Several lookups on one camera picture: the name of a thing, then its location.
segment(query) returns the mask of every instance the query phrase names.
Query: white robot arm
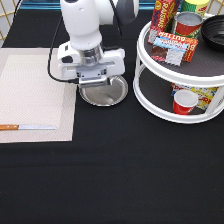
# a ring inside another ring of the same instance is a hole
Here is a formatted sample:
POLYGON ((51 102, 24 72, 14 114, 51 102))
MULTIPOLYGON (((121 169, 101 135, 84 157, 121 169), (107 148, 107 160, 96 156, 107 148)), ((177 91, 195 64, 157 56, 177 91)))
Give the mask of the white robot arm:
POLYGON ((104 51, 99 25, 113 24, 115 15, 126 25, 138 14, 139 0, 61 0, 70 41, 58 50, 63 80, 78 79, 80 88, 108 85, 108 77, 125 72, 123 49, 104 51))

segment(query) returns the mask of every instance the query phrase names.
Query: black wire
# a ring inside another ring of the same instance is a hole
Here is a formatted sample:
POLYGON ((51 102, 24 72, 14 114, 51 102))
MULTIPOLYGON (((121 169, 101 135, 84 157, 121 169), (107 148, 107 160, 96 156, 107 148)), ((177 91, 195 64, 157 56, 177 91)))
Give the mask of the black wire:
POLYGON ((122 36, 121 21, 120 21, 120 18, 118 16, 116 7, 115 7, 114 2, 112 0, 109 0, 109 1, 110 1, 110 4, 111 4, 111 6, 112 6, 112 8, 114 10, 114 15, 116 17, 117 25, 118 25, 118 31, 119 31, 120 35, 122 36))
POLYGON ((55 42, 56 36, 58 34, 58 30, 59 30, 59 27, 61 25, 62 19, 63 19, 63 17, 61 16, 61 18, 60 18, 60 20, 58 22, 58 26, 56 28, 56 31, 55 31, 55 34, 54 34, 52 43, 51 43, 51 49, 50 49, 49 58, 48 58, 47 71, 48 71, 48 75, 53 80, 55 80, 57 82, 67 82, 67 83, 75 83, 75 84, 78 84, 78 82, 79 82, 79 79, 78 78, 76 78, 76 79, 70 79, 70 80, 62 80, 62 79, 57 79, 57 78, 55 78, 54 76, 51 75, 51 56, 52 56, 52 51, 53 51, 53 48, 54 48, 54 42, 55 42))
POLYGON ((15 8, 15 12, 14 12, 14 17, 13 17, 13 19, 14 19, 14 18, 15 18, 15 16, 16 16, 16 13, 17 13, 17 11, 18 11, 18 7, 19 7, 19 5, 20 5, 21 1, 23 1, 23 0, 19 0, 19 1, 18 1, 18 3, 17 3, 17 5, 16 5, 16 8, 15 8))

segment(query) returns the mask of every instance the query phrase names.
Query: red cup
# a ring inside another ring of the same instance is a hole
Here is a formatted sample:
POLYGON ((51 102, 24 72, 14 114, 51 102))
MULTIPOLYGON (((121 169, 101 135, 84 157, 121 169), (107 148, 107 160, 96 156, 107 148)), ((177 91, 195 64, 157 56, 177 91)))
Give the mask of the red cup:
POLYGON ((189 115, 198 104, 198 95, 189 90, 179 90, 174 95, 173 111, 180 115, 189 115))

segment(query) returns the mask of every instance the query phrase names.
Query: knife handle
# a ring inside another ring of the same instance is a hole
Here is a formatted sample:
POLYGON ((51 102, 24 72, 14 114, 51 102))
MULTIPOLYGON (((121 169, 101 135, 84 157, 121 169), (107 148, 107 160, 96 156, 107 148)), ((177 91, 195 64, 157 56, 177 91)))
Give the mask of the knife handle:
POLYGON ((18 130, 19 125, 0 125, 0 131, 18 130))

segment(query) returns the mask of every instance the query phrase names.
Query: black table surface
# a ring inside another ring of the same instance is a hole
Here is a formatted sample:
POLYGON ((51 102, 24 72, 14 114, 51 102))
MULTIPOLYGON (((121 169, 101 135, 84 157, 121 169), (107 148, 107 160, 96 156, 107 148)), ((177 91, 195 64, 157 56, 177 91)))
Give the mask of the black table surface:
MULTIPOLYGON (((49 48, 61 13, 20 10, 5 48, 49 48)), ((77 94, 72 142, 0 144, 1 224, 224 223, 224 113, 184 125, 145 110, 133 88, 136 41, 150 11, 104 45, 126 51, 126 99, 92 106, 77 94)), ((55 47, 68 40, 61 26, 55 47)))

